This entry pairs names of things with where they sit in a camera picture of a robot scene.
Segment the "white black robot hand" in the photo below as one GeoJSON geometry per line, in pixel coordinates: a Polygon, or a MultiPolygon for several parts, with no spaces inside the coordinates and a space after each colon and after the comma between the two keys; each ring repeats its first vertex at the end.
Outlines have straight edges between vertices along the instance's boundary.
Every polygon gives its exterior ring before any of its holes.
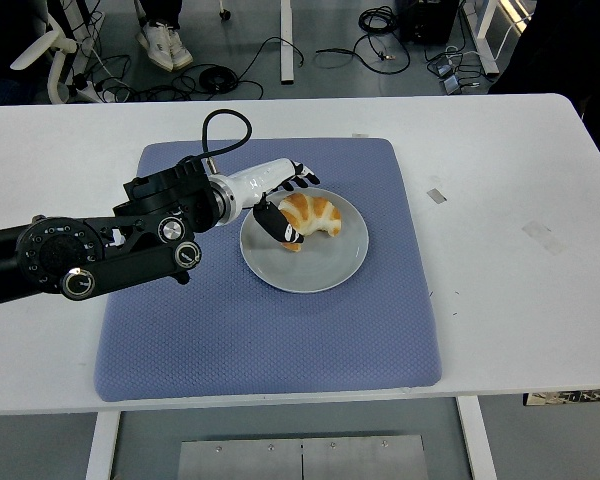
{"type": "Polygon", "coordinates": [[[318,185],[320,180],[304,164],[281,158],[248,168],[223,179],[227,191],[226,222],[233,221],[244,209],[251,208],[256,222],[276,241],[302,243],[304,237],[272,204],[267,195],[282,186],[292,191],[294,182],[307,188],[307,182],[318,185]]]}

